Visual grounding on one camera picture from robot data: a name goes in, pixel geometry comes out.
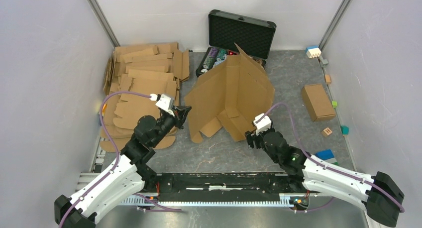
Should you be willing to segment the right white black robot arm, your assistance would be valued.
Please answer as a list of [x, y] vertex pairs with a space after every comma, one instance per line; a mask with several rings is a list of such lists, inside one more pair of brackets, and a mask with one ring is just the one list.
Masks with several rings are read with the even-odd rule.
[[404, 193], [386, 173], [375, 176], [328, 163], [289, 145], [282, 134], [270, 128], [245, 133], [252, 148], [261, 148], [287, 175], [291, 191], [303, 189], [346, 201], [365, 211], [372, 220], [394, 228], [403, 212]]

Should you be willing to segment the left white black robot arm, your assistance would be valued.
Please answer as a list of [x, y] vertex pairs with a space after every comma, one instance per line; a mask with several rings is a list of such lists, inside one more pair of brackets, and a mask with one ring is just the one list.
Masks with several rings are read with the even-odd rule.
[[173, 129], [183, 128], [191, 106], [172, 106], [160, 117], [141, 117], [129, 142], [114, 162], [84, 188], [70, 197], [61, 195], [54, 202], [54, 218], [61, 228], [94, 228], [114, 207], [129, 196], [150, 192], [157, 174], [147, 162], [154, 148]]

